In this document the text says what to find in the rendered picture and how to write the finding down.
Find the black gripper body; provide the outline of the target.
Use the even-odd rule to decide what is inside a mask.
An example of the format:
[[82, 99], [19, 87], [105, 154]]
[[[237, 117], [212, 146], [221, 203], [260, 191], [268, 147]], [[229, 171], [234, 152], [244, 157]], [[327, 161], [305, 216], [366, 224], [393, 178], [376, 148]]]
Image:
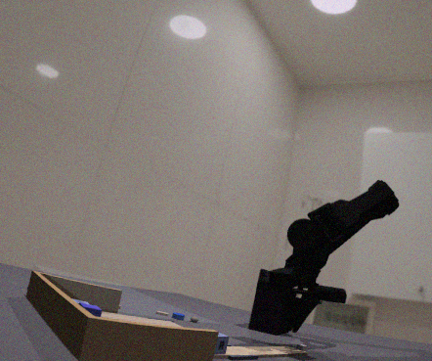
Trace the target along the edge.
[[[303, 288], [298, 286], [297, 289], [292, 288], [292, 290], [285, 291], [281, 288], [269, 288], [269, 277], [262, 276], [258, 282], [256, 289], [264, 290], [264, 291], [274, 291], [277, 294], [285, 295], [285, 296], [294, 296], [296, 297], [298, 293], [302, 294], [303, 299], [318, 301], [324, 300], [328, 302], [336, 302], [336, 303], [344, 303], [347, 299], [346, 291], [340, 288], [334, 287], [326, 287], [321, 286], [316, 283], [317, 274], [319, 269], [322, 269], [322, 264], [320, 263], [320, 258], [316, 256], [310, 256], [306, 254], [295, 253], [292, 255], [292, 258], [288, 257], [287, 261], [292, 262], [293, 267], [300, 266], [300, 262], [305, 262], [308, 268], [308, 290], [305, 291]], [[300, 292], [301, 291], [301, 292]]]

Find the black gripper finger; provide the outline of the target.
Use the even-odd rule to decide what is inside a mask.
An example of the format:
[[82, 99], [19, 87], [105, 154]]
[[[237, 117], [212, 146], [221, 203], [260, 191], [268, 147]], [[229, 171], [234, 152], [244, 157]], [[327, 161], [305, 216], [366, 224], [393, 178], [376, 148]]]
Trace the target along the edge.
[[[293, 328], [293, 320], [294, 320], [294, 314], [296, 312], [296, 302], [295, 302], [295, 298], [299, 298], [299, 297], [294, 297], [294, 296], [285, 296], [285, 295], [281, 295], [281, 294], [276, 294], [276, 297], [278, 297], [280, 299], [280, 301], [282, 302], [282, 306], [283, 306], [283, 310], [284, 310], [284, 319], [285, 319], [285, 323], [286, 323], [286, 330], [287, 331], [291, 331]], [[299, 298], [300, 299], [300, 298]]]
[[313, 300], [306, 300], [303, 298], [295, 298], [294, 300], [296, 302], [297, 308], [294, 314], [292, 332], [297, 333], [299, 328], [310, 315], [311, 311], [317, 306], [317, 304], [322, 304], [322, 301], [318, 302]]

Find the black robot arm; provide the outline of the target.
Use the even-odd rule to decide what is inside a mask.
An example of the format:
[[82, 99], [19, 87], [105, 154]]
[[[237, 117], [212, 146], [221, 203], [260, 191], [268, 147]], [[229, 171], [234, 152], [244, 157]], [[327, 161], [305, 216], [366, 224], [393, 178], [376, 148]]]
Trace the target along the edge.
[[[317, 208], [293, 222], [287, 230], [287, 238], [293, 246], [293, 254], [300, 253], [320, 258], [322, 268], [328, 257], [371, 220], [393, 213], [398, 198], [382, 180], [377, 180], [366, 192], [350, 201], [337, 200]], [[284, 268], [270, 271], [269, 288], [289, 291], [300, 286], [308, 288], [308, 268], [305, 262], [293, 267], [285, 260]], [[287, 264], [288, 263], [288, 264]], [[305, 265], [304, 265], [305, 264]]]

